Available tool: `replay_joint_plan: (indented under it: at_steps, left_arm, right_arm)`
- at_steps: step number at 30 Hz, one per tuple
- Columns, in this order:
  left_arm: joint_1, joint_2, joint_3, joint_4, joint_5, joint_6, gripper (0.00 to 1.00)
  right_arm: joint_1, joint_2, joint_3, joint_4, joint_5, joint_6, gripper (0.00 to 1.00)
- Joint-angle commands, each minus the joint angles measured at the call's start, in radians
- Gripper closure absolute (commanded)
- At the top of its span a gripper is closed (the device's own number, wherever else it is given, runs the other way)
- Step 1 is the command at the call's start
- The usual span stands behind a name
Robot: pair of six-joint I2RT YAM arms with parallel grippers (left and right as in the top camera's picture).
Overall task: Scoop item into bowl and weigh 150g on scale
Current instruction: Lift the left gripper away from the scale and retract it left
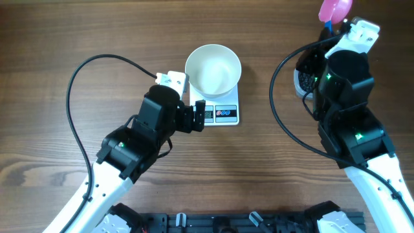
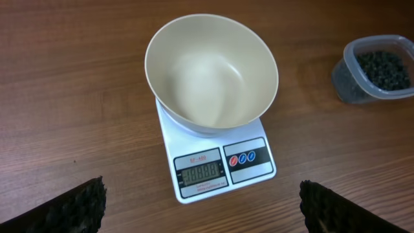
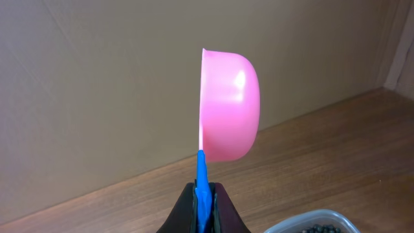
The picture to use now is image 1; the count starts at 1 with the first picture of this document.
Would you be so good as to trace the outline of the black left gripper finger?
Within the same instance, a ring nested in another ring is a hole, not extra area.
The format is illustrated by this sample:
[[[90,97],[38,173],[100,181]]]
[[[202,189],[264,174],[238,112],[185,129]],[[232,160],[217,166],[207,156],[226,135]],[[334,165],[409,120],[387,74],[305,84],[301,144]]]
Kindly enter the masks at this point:
[[[205,100],[198,100],[195,102],[194,105],[194,111],[196,113],[204,113],[206,107],[206,101]]]
[[[193,122],[191,124],[192,131],[201,132],[204,129],[204,112],[194,112]]]

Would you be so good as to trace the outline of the pink scoop with blue handle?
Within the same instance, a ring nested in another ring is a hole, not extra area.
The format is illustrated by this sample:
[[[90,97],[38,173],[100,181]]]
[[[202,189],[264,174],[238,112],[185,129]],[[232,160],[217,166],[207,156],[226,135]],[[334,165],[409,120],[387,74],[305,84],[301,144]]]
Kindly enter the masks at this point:
[[[332,26],[340,23],[349,13],[353,0],[324,0],[318,18],[324,22],[325,28],[333,33]]]

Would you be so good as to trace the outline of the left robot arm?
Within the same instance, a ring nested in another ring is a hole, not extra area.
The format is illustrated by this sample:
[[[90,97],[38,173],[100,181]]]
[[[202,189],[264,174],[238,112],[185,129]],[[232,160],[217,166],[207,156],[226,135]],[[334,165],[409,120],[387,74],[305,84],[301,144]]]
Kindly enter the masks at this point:
[[[145,94],[137,115],[108,134],[97,160],[70,201],[46,232],[92,232],[108,210],[155,161],[176,131],[201,132],[206,103],[186,106],[174,89],[154,85]]]

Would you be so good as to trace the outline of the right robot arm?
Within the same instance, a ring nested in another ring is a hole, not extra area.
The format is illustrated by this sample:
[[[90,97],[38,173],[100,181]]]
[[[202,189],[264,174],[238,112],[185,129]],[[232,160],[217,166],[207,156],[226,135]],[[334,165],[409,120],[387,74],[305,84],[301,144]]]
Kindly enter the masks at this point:
[[[380,232],[413,231],[413,198],[395,147],[368,108],[374,87],[367,52],[351,49],[350,30],[324,28],[297,62],[313,79],[310,112],[326,153],[355,185]]]

